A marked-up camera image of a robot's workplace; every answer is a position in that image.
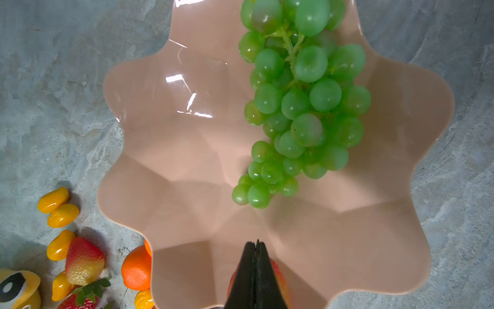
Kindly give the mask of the red fake strawberry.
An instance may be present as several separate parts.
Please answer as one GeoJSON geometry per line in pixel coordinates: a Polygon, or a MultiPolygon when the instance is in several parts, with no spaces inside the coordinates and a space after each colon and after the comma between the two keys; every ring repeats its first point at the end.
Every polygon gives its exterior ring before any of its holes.
{"type": "MultiPolygon", "coordinates": [[[[292,299],[291,299],[291,294],[290,294],[290,291],[289,291],[289,287],[288,287],[288,284],[287,284],[287,280],[282,272],[282,270],[279,268],[279,265],[276,263],[275,260],[273,259],[270,259],[271,261],[271,266],[274,270],[274,274],[275,274],[275,277],[276,277],[276,280],[277,280],[277,284],[279,286],[279,289],[280,289],[280,292],[283,296],[283,299],[284,299],[284,302],[285,304],[287,305],[288,309],[292,309],[293,306],[292,306],[292,299]]],[[[227,294],[226,294],[226,298],[228,298],[230,296],[230,292],[232,290],[232,287],[233,287],[233,284],[234,284],[234,281],[235,281],[235,277],[237,275],[237,271],[238,269],[235,269],[235,272],[232,274],[231,278],[230,278],[230,283],[229,283],[229,286],[228,286],[228,291],[227,291],[227,294]]]]}

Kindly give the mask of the green fake grape bunch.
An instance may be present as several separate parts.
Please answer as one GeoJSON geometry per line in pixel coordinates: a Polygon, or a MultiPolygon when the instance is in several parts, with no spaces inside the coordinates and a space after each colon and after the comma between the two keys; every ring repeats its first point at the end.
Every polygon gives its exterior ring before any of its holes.
{"type": "Polygon", "coordinates": [[[253,65],[254,98],[244,118],[265,140],[232,191],[238,205],[269,206],[276,194],[297,194],[298,175],[314,180],[343,169],[349,149],[364,136],[361,117],[371,94],[355,78],[365,66],[358,44],[340,45],[334,33],[345,1],[244,1],[241,57],[253,65]]]}

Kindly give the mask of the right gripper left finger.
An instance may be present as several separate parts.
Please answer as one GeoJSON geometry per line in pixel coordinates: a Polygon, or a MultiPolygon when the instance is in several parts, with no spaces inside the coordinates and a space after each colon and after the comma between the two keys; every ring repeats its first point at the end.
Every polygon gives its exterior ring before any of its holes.
{"type": "Polygon", "coordinates": [[[234,283],[224,306],[225,309],[254,308],[254,257],[255,244],[248,242],[244,246],[234,283]]]}

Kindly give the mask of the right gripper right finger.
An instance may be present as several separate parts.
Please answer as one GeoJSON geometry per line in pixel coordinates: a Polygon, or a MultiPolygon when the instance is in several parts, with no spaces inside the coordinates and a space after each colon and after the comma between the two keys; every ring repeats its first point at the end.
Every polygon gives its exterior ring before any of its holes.
{"type": "Polygon", "coordinates": [[[266,245],[259,240],[255,248],[255,307],[287,309],[272,267],[266,245]]]}

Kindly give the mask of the pink scalloped fruit bowl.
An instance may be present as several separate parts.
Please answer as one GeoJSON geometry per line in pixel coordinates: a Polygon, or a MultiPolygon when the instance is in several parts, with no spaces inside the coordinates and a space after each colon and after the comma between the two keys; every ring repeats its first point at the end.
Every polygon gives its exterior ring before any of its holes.
{"type": "Polygon", "coordinates": [[[382,57],[354,1],[175,1],[104,97],[122,154],[102,213],[147,243],[157,308],[326,308],[406,294],[431,258],[412,174],[446,129],[438,74],[382,57]]]}

